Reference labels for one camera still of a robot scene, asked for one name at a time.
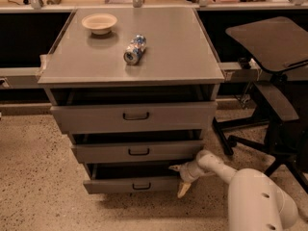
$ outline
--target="silver can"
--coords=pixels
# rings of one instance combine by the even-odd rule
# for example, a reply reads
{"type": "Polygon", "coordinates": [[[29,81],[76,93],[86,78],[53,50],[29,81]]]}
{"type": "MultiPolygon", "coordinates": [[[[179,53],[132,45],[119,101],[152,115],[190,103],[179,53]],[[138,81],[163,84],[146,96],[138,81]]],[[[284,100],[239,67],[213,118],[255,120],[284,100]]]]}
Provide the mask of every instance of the silver can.
{"type": "Polygon", "coordinates": [[[124,60],[129,65],[135,65],[141,59],[146,47],[146,38],[143,35],[137,35],[133,38],[125,50],[124,60]]]}

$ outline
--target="drawer cabinet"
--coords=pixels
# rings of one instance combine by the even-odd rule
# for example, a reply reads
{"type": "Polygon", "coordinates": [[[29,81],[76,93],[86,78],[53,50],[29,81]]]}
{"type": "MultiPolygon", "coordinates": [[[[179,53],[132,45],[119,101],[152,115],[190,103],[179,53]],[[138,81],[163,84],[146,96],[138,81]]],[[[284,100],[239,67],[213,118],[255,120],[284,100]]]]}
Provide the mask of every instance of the drawer cabinet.
{"type": "Polygon", "coordinates": [[[85,167],[88,193],[176,192],[180,177],[168,167],[203,148],[224,81],[202,30],[192,8],[80,8],[71,17],[38,83],[85,167]],[[117,18],[110,34],[82,26],[93,13],[117,18]],[[128,65],[135,33],[148,44],[128,65]]]}

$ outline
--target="white robotic arm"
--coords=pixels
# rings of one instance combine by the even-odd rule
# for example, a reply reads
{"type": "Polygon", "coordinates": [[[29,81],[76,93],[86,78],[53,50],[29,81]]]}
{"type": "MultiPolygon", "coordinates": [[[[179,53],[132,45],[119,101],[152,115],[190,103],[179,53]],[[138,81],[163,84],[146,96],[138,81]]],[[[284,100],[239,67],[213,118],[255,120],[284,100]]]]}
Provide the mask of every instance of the white robotic arm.
{"type": "Polygon", "coordinates": [[[258,170],[235,170],[207,150],[201,150],[195,160],[170,169],[179,171],[183,180],[178,197],[209,171],[229,185],[230,231],[282,231],[297,220],[298,210],[292,198],[258,170]]]}

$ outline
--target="bowl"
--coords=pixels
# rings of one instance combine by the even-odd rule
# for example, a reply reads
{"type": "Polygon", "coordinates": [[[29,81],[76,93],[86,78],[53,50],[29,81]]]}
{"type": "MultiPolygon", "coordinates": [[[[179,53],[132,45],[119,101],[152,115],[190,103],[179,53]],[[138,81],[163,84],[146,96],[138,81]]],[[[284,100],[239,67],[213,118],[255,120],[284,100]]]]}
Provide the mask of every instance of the bowl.
{"type": "Polygon", "coordinates": [[[95,13],[83,18],[82,24],[85,28],[90,29],[93,34],[105,35],[112,31],[117,19],[112,14],[95,13]]]}

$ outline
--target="chair armrest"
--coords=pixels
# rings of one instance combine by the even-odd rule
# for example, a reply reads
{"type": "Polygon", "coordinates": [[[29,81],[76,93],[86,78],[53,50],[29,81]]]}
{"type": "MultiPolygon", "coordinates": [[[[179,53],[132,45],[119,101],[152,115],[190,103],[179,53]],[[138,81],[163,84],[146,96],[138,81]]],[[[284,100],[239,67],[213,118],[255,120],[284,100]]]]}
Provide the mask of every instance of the chair armrest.
{"type": "Polygon", "coordinates": [[[268,101],[274,112],[281,121],[291,121],[299,119],[298,114],[285,95],[271,82],[260,81],[253,83],[257,90],[268,101]]]}

